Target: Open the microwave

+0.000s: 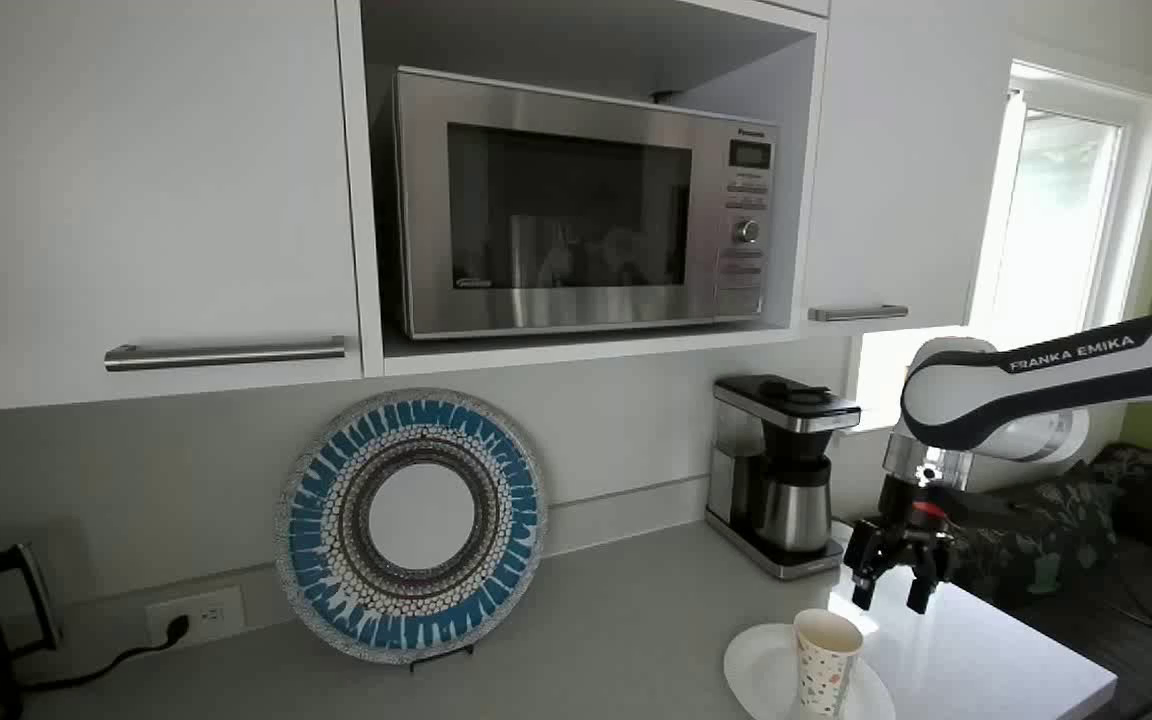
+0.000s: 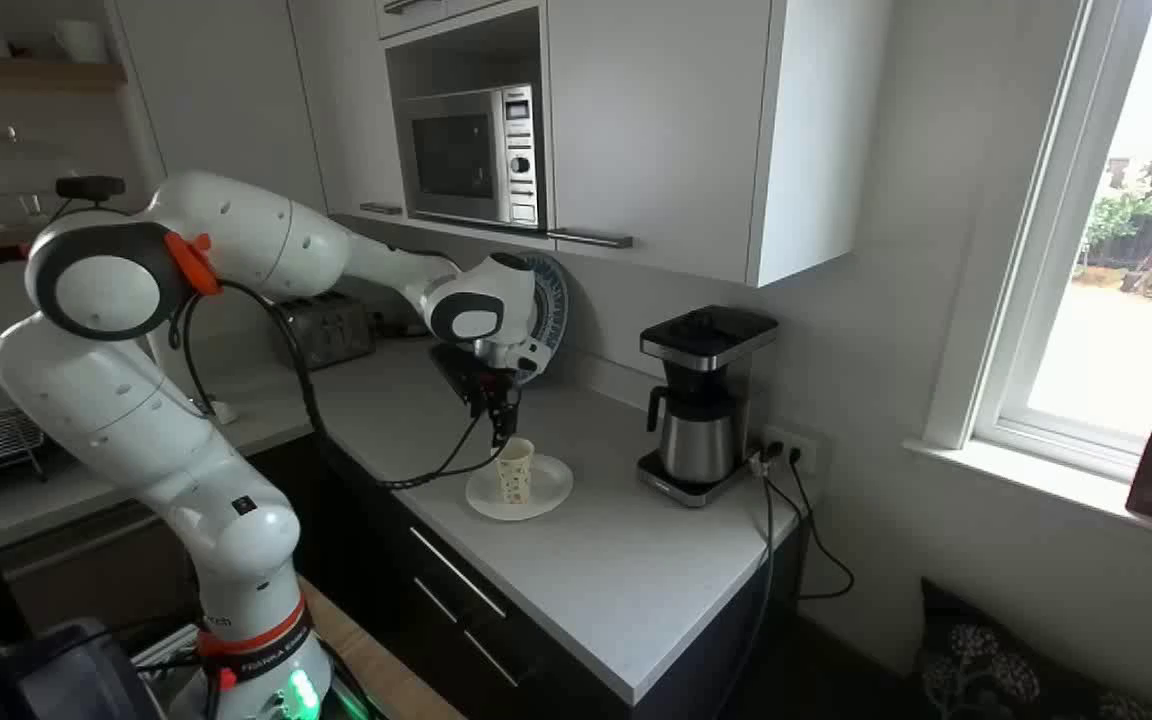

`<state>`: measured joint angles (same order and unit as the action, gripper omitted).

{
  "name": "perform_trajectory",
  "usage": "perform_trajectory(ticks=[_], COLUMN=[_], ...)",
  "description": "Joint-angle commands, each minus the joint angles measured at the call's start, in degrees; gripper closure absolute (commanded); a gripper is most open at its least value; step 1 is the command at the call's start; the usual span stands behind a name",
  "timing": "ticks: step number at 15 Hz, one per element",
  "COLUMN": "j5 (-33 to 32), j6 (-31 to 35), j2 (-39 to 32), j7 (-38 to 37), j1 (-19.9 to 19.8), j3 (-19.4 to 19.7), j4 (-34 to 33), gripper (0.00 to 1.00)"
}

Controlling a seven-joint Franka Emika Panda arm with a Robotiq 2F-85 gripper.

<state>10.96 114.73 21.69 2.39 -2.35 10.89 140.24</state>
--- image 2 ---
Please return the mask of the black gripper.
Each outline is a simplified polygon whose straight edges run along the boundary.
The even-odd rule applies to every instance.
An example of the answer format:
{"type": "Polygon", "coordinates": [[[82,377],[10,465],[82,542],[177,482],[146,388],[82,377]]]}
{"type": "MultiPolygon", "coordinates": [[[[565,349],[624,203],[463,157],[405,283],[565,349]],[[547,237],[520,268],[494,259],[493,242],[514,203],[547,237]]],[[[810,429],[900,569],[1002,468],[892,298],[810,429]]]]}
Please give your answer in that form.
{"type": "Polygon", "coordinates": [[[505,369],[483,364],[478,355],[438,344],[435,349],[435,369],[452,382],[452,390],[471,409],[488,412],[493,418],[493,448],[514,437],[514,377],[505,369]]]}

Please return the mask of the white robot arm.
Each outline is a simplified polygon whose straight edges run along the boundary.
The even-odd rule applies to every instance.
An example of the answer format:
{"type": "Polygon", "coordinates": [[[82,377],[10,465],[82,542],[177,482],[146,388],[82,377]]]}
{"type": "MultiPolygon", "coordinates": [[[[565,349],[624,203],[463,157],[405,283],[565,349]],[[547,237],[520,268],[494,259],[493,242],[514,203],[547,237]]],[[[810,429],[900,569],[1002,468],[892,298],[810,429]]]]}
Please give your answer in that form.
{"type": "Polygon", "coordinates": [[[197,677],[171,720],[380,720],[312,629],[290,499],[141,349],[229,283],[306,298],[346,275],[401,293],[452,388],[488,404],[494,437],[514,429],[514,390],[551,364],[567,323],[567,275],[547,257],[463,268],[211,173],[168,177],[137,215],[58,215],[26,252],[30,311],[0,332],[0,388],[153,506],[199,581],[197,677]]]}

